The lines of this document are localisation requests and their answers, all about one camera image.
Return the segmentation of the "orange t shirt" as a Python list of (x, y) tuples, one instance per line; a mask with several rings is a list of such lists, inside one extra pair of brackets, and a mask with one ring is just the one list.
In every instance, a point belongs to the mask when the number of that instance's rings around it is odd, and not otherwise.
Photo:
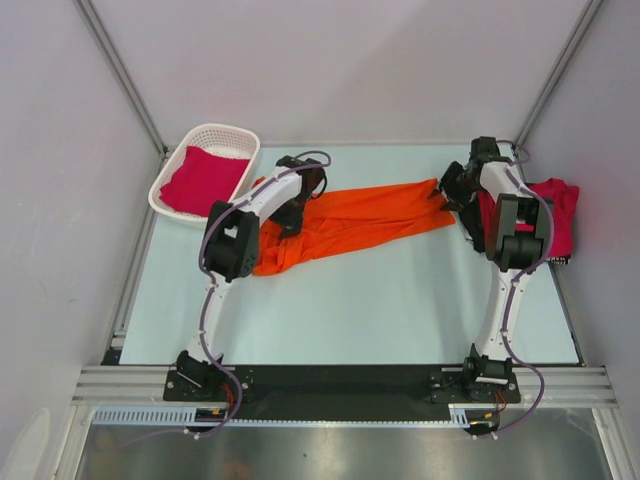
[(436, 186), (432, 178), (325, 193), (307, 204), (301, 232), (290, 238), (268, 220), (260, 230), (253, 274), (273, 276), (309, 261), (451, 226), (455, 218), (443, 209), (444, 198), (433, 193)]

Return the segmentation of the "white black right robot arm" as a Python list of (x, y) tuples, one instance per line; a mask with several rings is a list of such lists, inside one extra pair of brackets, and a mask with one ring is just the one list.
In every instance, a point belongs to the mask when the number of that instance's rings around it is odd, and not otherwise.
[(518, 162), (503, 155), (499, 144), (494, 137), (473, 139), (467, 163), (452, 162), (430, 194), (442, 197), (441, 209), (456, 213), (466, 229), (481, 222), (482, 194), (494, 202), (488, 225), (480, 228), (492, 267), (485, 317), (461, 373), (442, 385), (474, 402), (516, 388), (513, 366), (524, 364), (513, 351), (522, 297), (550, 256), (555, 234), (551, 206), (526, 185)]

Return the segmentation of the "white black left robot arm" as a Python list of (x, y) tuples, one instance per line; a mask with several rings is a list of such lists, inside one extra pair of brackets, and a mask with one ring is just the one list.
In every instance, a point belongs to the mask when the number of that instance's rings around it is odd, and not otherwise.
[(214, 397), (232, 374), (221, 365), (224, 356), (221, 326), (225, 297), (257, 265), (260, 229), (271, 220), (285, 238), (301, 232), (306, 204), (316, 189), (327, 186), (331, 155), (322, 150), (283, 156), (272, 172), (248, 193), (210, 209), (198, 252), (198, 267), (209, 280), (198, 326), (175, 362), (177, 374), (197, 398)]

